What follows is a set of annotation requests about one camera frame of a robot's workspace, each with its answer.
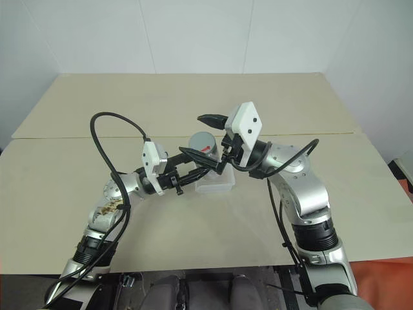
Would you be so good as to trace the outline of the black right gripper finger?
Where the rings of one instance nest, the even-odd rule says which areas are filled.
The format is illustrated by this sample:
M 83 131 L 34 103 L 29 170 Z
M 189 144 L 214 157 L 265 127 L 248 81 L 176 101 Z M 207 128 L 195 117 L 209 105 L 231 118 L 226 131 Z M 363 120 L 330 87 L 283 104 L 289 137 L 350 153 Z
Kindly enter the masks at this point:
M 218 130 L 224 130 L 228 117 L 220 114 L 203 114 L 197 120 Z
M 225 169 L 226 163 L 211 158 L 201 151 L 187 147 L 179 147 L 179 150 L 189 156 L 198 166 L 212 170 L 218 175 L 222 175 Z

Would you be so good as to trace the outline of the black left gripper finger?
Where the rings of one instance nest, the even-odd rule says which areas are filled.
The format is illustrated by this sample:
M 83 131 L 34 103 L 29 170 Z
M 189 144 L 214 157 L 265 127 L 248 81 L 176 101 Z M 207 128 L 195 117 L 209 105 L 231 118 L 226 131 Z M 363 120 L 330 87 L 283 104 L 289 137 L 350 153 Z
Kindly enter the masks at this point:
M 194 170 L 188 172 L 187 175 L 180 177 L 179 184 L 180 186 L 186 186 L 191 183 L 194 183 L 209 173 L 210 169 L 207 167 L 198 167 Z
M 169 157 L 167 160 L 167 165 L 180 165 L 180 164 L 186 164 L 192 162 L 193 159 L 185 154 L 181 153 L 172 157 Z

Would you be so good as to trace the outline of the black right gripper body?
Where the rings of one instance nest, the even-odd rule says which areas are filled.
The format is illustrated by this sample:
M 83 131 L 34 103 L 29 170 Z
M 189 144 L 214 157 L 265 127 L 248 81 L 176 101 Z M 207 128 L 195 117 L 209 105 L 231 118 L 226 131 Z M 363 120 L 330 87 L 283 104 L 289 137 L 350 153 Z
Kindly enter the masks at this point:
M 244 151 L 242 148 L 243 140 L 239 134 L 235 134 L 233 138 L 229 134 L 225 134 L 221 145 L 223 146 L 221 161 L 230 163 L 234 160 L 235 163 L 241 163 Z

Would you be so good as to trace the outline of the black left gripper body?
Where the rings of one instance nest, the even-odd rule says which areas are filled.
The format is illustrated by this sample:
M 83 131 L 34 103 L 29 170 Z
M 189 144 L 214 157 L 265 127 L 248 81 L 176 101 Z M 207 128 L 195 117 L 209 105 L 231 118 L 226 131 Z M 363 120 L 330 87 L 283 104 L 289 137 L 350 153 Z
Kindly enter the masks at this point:
M 157 180 L 163 190 L 175 189 L 178 196 L 183 194 L 183 190 L 180 184 L 180 175 L 177 167 L 172 164 L 168 164 L 163 173 L 161 173 Z

